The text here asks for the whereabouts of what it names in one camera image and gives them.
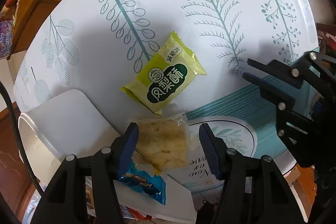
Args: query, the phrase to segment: teal striped pattern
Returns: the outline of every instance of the teal striped pattern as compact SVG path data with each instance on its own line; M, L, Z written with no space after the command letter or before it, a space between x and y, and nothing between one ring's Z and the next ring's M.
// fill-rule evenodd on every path
M310 97L314 94L313 88L307 82L304 82L302 88L298 90L271 75L266 76L264 80L294 97L296 99L294 110L307 115L307 106ZM250 84L221 99L190 111L186 115L189 121L216 115L244 120L254 128L257 134L258 145L254 157L260 158L267 154L275 158L287 150L276 134L275 109L276 107L272 103L261 98L259 88Z

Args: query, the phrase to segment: metal rivet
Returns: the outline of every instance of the metal rivet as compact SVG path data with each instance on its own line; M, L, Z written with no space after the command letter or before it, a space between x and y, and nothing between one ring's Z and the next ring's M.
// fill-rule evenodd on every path
M285 135L285 132L282 129L280 129L278 132L278 136L283 137L284 135Z
M285 105L285 103L279 103L278 104L278 109L280 109L280 110L285 110L286 109L286 105Z
M272 161L272 158L271 158L270 156L268 156L268 155L264 155L264 156L262 157L262 159L263 159L264 161L266 161L266 162L271 162L271 161Z
M316 53L314 53L314 52L310 52L310 53L309 53L309 56L310 56L310 59L312 59L312 60L316 60Z
M299 72L298 69L292 69L292 75L293 75L294 77L298 77L299 74L300 74L300 72Z
M104 148L101 150L101 152L102 152L103 154L108 154L108 153L111 152L111 148L109 148L109 147L104 147Z
M229 155L235 155L237 151L236 151L234 148L229 148L226 152L227 152Z
M70 154L70 155L68 155L65 159L66 159L67 161L72 161L72 160L74 160L74 158L75 158L75 155Z

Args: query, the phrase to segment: blue foil wrapper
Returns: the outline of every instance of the blue foil wrapper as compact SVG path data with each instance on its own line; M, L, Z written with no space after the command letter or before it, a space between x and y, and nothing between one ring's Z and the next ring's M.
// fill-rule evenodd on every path
M119 179L122 183L138 193L143 193L159 203L166 205L166 183L157 175L151 177L146 171L135 168L133 160L127 172Z

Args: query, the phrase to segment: white table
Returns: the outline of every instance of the white table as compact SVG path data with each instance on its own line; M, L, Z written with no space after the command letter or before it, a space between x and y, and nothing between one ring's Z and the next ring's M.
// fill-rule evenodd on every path
M134 79L172 31L196 53L208 75L197 76L163 115L185 111L190 124L221 116L225 122L214 130L228 146L259 158L286 153L276 136L274 106L241 75L248 71L265 77L297 98L298 110L306 111L312 94L308 86L299 92L245 62L291 63L317 49L308 0L62 0L27 51L14 86L17 104L26 112L75 88L123 133L132 117L153 114L119 89ZM193 128L196 158L190 159L184 177L176 179L199 193L219 184L213 178L201 181L207 183L204 187L189 181L195 160L204 156ZM288 161L280 163L284 171L293 159L282 159Z

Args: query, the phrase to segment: green and yellow wrapper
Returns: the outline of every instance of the green and yellow wrapper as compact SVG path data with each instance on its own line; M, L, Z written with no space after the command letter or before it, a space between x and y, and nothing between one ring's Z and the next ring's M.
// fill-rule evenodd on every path
M184 45L176 32L172 32L136 78L121 90L152 112L162 115L162 108L198 74L206 75L206 72L196 55Z

